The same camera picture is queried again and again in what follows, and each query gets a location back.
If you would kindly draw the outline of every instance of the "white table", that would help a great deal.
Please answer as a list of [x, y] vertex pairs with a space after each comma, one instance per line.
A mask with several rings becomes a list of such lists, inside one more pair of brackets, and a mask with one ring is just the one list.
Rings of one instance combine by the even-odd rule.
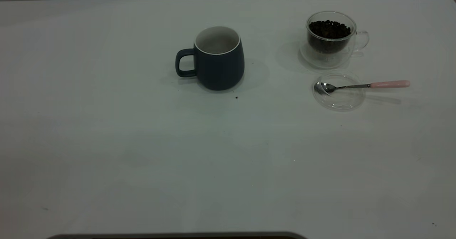
[[[321, 10], [370, 32], [348, 70], [412, 86], [368, 91], [348, 113], [320, 106], [297, 47]], [[59, 0], [0, 14], [1, 238], [456, 236], [453, 0]], [[174, 69], [211, 25], [243, 40], [228, 92]]]

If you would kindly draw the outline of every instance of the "dark blue mug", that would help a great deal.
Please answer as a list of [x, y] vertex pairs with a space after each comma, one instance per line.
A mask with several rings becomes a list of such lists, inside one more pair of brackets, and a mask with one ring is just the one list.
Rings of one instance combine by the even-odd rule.
[[[193, 56], [194, 70], [182, 71], [182, 57]], [[244, 75], [244, 52], [241, 37], [232, 28], [216, 26], [200, 32], [193, 48], [176, 55], [176, 72], [181, 77], [196, 76], [212, 90], [225, 90], [236, 85]]]

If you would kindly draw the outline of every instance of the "spoon handle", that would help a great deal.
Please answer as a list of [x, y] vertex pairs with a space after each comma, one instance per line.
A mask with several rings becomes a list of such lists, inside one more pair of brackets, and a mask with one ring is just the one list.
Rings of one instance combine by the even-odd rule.
[[408, 80], [395, 80], [392, 82], [371, 83], [371, 88], [407, 88], [410, 86]]

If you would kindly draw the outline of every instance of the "glass cup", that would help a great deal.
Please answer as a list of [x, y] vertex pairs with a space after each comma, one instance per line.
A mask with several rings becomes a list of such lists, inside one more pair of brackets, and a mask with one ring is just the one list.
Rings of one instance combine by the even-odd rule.
[[[329, 39], [316, 35], [309, 25], [316, 21], [335, 21], [350, 28], [350, 35], [340, 39]], [[349, 16], [335, 11], [324, 11], [312, 15], [306, 22], [306, 36], [300, 42], [302, 57], [318, 68], [335, 68], [348, 61], [354, 51], [360, 51], [369, 43], [367, 31], [356, 31], [356, 23]]]

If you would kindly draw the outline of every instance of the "spoon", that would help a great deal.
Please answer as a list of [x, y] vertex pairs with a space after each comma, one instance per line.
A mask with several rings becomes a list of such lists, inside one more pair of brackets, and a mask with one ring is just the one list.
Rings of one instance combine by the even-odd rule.
[[314, 85], [314, 89], [320, 94], [326, 93], [329, 95], [329, 93], [343, 88], [407, 88], [408, 86], [410, 86], [410, 82], [408, 80], [395, 80], [392, 82], [369, 83], [343, 87], [335, 87], [329, 83], [317, 82]]

